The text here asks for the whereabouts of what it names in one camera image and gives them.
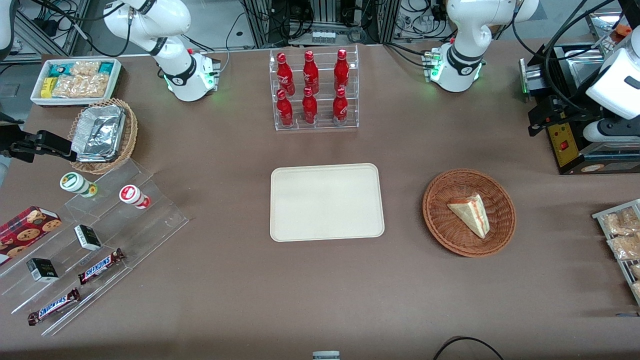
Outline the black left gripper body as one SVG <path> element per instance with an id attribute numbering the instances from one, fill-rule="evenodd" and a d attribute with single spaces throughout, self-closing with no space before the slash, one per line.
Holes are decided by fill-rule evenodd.
<path id="1" fill-rule="evenodd" d="M 528 135 L 537 136 L 538 133 L 553 126 L 567 123 L 590 123 L 601 119 L 602 109 L 599 105 L 579 111 L 565 104 L 556 95 L 550 95 L 541 100 L 528 112 Z"/>

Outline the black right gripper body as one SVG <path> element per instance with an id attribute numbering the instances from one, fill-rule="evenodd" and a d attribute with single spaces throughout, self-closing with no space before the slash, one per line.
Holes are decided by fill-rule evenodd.
<path id="1" fill-rule="evenodd" d="M 20 139 L 10 144 L 9 157 L 23 162 L 32 162 L 36 155 L 50 155 L 75 162 L 77 153 L 72 150 L 72 145 L 68 139 L 52 132 L 25 133 Z"/>

